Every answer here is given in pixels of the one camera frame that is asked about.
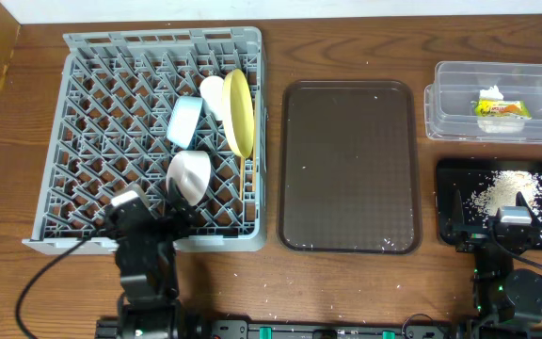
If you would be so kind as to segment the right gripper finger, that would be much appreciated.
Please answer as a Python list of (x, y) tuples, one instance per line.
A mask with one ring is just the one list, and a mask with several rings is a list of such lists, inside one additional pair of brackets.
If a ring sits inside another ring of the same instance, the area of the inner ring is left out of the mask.
[(534, 212), (529, 204), (526, 202), (524, 195), (521, 191), (516, 194), (516, 207), (524, 208), (530, 217), (534, 216)]
[(463, 203), (460, 190), (454, 192), (452, 212), (448, 217), (445, 234), (449, 237), (459, 236), (463, 231)]

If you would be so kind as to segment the pink bowl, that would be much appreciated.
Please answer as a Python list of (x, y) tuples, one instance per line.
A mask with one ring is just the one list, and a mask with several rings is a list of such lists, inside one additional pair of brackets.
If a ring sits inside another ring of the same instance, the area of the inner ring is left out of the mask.
[(168, 166), (166, 184), (173, 179), (190, 205), (196, 206), (204, 197), (212, 177), (209, 155), (204, 151), (180, 151)]

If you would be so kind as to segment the white napkin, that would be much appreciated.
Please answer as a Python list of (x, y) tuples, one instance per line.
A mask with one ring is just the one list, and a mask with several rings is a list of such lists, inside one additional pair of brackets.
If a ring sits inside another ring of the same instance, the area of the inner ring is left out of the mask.
[[(501, 93), (497, 85), (494, 85), (490, 87), (489, 89), (481, 89), (479, 91), (478, 101), (481, 99), (505, 100), (504, 95)], [(527, 120), (529, 119), (495, 118), (495, 117), (483, 118), (483, 117), (477, 116), (478, 126), (480, 127), (481, 130), (483, 130), (484, 132), (488, 134), (518, 133), (523, 129), (525, 122)]]

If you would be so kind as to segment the light blue bowl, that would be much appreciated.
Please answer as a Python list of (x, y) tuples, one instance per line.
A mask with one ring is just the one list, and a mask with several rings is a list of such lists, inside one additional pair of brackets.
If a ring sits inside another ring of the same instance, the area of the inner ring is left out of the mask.
[(200, 97), (181, 96), (175, 103), (167, 128), (167, 139), (187, 149), (195, 134), (203, 100)]

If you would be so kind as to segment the green yellow snack wrapper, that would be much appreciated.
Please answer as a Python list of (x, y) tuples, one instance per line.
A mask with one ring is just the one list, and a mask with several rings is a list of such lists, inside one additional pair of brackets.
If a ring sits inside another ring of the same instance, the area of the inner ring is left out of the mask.
[(474, 112), (479, 117), (529, 119), (530, 111), (523, 101), (481, 99)]

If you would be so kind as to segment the yellow plate with crumbs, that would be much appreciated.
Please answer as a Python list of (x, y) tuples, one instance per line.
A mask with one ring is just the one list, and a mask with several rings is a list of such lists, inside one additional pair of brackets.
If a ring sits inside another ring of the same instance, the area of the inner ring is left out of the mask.
[(225, 137), (232, 152), (249, 158), (254, 145), (253, 103), (246, 76), (240, 69), (225, 77), (221, 105)]

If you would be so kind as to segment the white plastic cup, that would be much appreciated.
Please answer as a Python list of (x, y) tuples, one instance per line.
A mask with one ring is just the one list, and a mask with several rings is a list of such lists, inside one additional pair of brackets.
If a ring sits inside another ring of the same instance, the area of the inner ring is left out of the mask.
[(199, 86), (200, 97), (204, 101), (204, 110), (216, 121), (223, 120), (222, 93), (224, 79), (217, 75), (206, 77)]

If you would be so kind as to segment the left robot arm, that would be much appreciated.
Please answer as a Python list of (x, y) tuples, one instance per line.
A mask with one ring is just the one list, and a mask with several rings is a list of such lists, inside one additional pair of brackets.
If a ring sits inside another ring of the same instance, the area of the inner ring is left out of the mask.
[(174, 242), (187, 236), (195, 210), (175, 180), (166, 201), (175, 212), (155, 217), (142, 188), (131, 184), (104, 209), (104, 227), (118, 248), (115, 263), (123, 293), (118, 299), (118, 338), (202, 338), (206, 322), (178, 300)]

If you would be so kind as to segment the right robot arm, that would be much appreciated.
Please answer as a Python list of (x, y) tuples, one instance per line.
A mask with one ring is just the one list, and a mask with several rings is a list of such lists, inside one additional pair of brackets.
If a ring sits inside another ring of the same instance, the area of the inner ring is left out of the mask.
[(453, 199), (448, 227), (455, 250), (474, 256), (473, 305), (478, 315), (454, 325), (447, 338), (529, 338), (542, 321), (542, 275), (515, 268), (514, 261), (536, 240), (538, 220), (519, 192), (513, 206), (500, 207), (477, 228), (464, 218), (461, 193)]

